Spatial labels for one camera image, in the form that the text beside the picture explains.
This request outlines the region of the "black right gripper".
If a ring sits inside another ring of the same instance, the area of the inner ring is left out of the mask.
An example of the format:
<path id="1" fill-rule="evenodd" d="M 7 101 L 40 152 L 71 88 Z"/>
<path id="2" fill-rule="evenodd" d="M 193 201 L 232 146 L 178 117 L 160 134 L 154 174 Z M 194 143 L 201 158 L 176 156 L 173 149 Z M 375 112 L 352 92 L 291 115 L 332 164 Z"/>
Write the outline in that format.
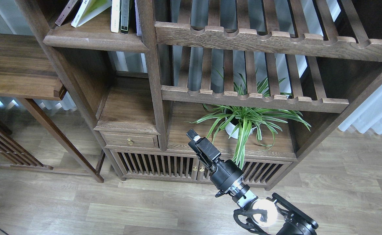
<path id="1" fill-rule="evenodd" d="M 186 133 L 191 140 L 188 145 L 195 151 L 198 159 L 212 173 L 210 180 L 219 189 L 216 198 L 229 194 L 233 198 L 244 195 L 242 186 L 243 171 L 231 160 L 218 159 L 220 151 L 205 137 L 200 137 L 193 129 Z"/>

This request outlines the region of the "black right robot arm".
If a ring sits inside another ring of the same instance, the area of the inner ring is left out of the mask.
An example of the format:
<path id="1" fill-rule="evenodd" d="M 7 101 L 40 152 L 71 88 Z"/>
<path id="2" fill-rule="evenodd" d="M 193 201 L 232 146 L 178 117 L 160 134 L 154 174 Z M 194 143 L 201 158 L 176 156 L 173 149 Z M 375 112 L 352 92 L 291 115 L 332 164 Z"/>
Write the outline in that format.
<path id="1" fill-rule="evenodd" d="M 243 182 L 243 171 L 232 161 L 220 159 L 220 152 L 205 137 L 200 137 L 193 129 L 186 135 L 189 146 L 206 169 L 210 180 L 218 189 L 216 197 L 228 194 L 239 206 L 234 210 L 234 220 L 250 233 L 265 235 L 263 227 L 276 222 L 278 215 L 284 217 L 284 225 L 279 235 L 315 235 L 318 224 L 286 199 L 273 193 L 271 198 L 259 199 Z"/>

